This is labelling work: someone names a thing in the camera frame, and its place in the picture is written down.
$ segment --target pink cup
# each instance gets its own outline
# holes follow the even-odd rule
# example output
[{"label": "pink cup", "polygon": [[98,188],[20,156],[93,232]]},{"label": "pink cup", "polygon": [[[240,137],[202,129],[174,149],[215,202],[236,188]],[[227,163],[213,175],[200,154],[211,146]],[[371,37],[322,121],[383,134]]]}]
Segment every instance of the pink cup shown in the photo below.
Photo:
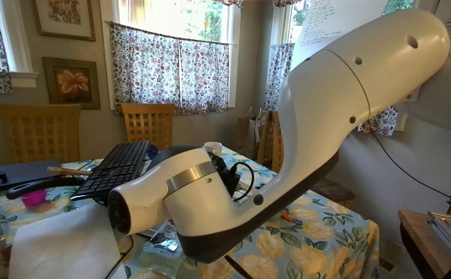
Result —
[{"label": "pink cup", "polygon": [[36,205],[40,205],[46,201],[46,189],[25,194],[21,196],[21,200],[26,207],[35,207]]}]

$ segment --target dining table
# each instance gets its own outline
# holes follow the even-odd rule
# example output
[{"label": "dining table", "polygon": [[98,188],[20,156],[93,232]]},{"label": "dining table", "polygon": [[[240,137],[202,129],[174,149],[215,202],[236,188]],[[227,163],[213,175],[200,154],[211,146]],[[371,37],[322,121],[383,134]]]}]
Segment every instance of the dining table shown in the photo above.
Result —
[{"label": "dining table", "polygon": [[[222,149],[222,159],[231,167],[236,162],[248,164],[254,172],[254,186],[267,184],[276,173],[236,152]],[[63,164],[70,169],[92,170],[102,159]],[[238,166],[241,191],[249,186],[251,172]],[[92,199],[71,201],[78,186],[47,189],[46,202],[26,208],[20,199],[8,200],[0,194],[0,223],[3,238],[13,243],[21,226],[76,210],[93,203]],[[270,220],[244,238],[229,255],[254,279],[376,279],[379,277],[379,227],[373,221],[308,190]],[[144,245],[148,241],[133,235],[134,247],[124,257],[128,278],[147,278],[150,271]],[[117,240],[121,253],[131,246],[124,236]],[[180,279],[241,279],[224,259],[202,264],[180,257],[176,278]],[[0,253],[0,279],[8,278],[9,261]]]}]

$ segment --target curtain rod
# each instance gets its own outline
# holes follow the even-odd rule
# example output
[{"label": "curtain rod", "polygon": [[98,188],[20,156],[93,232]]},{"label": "curtain rod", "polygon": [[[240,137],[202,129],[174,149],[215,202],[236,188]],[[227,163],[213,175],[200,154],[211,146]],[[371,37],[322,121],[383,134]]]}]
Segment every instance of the curtain rod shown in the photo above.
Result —
[{"label": "curtain rod", "polygon": [[211,43],[211,44],[218,44],[218,45],[234,45],[234,44],[228,44],[228,43],[219,43],[219,42],[213,42],[213,41],[202,41],[202,40],[195,40],[195,39],[185,39],[185,38],[180,38],[180,37],[174,37],[174,36],[169,36],[169,35],[164,35],[164,34],[158,34],[155,32],[150,32],[147,30],[142,30],[136,27],[132,27],[132,26],[128,26],[128,25],[124,25],[121,23],[117,23],[114,21],[105,21],[105,23],[107,23],[108,25],[110,25],[110,23],[114,24],[114,25],[119,25],[122,26],[124,28],[128,28],[128,29],[132,29],[132,30],[137,30],[137,31],[142,31],[144,33],[148,33],[148,34],[152,34],[152,35],[157,35],[157,36],[162,36],[162,37],[166,37],[166,38],[171,38],[171,39],[176,39],[176,40],[181,40],[181,41],[190,41],[190,42],[199,42],[199,43]]}]

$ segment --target window sill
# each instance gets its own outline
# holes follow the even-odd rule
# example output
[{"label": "window sill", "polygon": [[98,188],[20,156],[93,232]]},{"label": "window sill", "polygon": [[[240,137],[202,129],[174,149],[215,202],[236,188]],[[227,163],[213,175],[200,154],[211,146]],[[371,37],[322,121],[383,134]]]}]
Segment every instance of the window sill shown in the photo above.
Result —
[{"label": "window sill", "polygon": [[12,87],[15,89],[33,90],[36,89],[37,72],[10,72]]}]

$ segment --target black handle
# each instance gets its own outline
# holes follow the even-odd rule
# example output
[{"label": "black handle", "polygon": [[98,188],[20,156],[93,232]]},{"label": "black handle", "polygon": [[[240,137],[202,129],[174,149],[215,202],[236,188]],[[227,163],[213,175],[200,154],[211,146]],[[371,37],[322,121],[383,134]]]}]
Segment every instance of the black handle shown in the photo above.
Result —
[{"label": "black handle", "polygon": [[16,198],[25,194],[39,191],[41,189],[54,188],[60,186],[78,186],[84,182],[80,177],[50,177],[43,180],[38,180],[26,184],[21,184],[16,187],[10,188],[5,193],[5,196],[9,200],[15,200]]}]

